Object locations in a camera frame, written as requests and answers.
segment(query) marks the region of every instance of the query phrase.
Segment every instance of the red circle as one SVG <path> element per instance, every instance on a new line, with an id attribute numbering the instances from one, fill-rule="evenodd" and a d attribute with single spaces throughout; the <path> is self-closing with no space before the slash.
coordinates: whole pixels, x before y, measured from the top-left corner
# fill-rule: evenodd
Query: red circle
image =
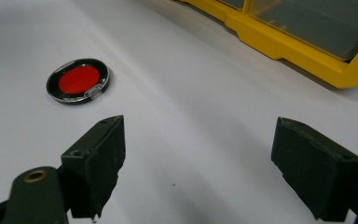
<path id="1" fill-rule="evenodd" d="M 92 66 L 79 66 L 63 74 L 58 86 L 67 94 L 77 94 L 89 90 L 100 78 L 98 70 Z"/>

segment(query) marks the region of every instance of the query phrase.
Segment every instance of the tabletop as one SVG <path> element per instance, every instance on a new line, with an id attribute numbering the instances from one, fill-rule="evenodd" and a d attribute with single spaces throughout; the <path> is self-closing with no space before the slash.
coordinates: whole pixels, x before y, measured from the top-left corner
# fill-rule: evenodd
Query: tabletop
<path id="1" fill-rule="evenodd" d="M 81 58 L 110 67 L 109 88 L 87 104 L 57 103 L 49 75 Z M 116 115 L 127 159 L 102 224 L 322 223 L 270 160 L 278 117 L 358 155 L 358 88 L 273 61 L 190 5 L 0 0 L 0 202 L 17 175 L 59 167 L 94 123 Z"/>

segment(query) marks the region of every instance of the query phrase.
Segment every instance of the red blush compact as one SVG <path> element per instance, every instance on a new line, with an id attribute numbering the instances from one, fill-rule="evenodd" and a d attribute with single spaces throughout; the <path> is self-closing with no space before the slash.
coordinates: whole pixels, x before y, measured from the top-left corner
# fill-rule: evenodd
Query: red blush compact
<path id="1" fill-rule="evenodd" d="M 48 78 L 48 94 L 65 104 L 88 102 L 107 88 L 109 73 L 110 69 L 96 59 L 69 62 Z"/>

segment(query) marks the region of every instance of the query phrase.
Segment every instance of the yellow plastic frame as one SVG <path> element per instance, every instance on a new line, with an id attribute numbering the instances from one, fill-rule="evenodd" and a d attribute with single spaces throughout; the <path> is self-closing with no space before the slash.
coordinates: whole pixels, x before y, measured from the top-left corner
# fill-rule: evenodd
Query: yellow plastic frame
<path id="1" fill-rule="evenodd" d="M 286 59 L 331 85 L 344 89 L 358 86 L 358 53 L 350 62 L 268 26 L 249 15 L 252 0 L 245 0 L 242 10 L 217 0 L 180 0 L 223 21 L 237 32 L 239 39 L 273 60 Z"/>

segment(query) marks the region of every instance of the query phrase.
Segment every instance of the yellow container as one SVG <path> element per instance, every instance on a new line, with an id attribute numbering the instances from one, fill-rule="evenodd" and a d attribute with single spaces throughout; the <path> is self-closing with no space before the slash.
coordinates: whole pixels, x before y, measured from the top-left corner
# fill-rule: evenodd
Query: yellow container
<path id="1" fill-rule="evenodd" d="M 238 0 L 181 1 L 223 21 L 273 60 L 286 59 L 337 88 L 358 86 L 358 0 L 327 1 L 331 6 L 325 0 L 245 0 L 242 8 L 233 6 Z"/>

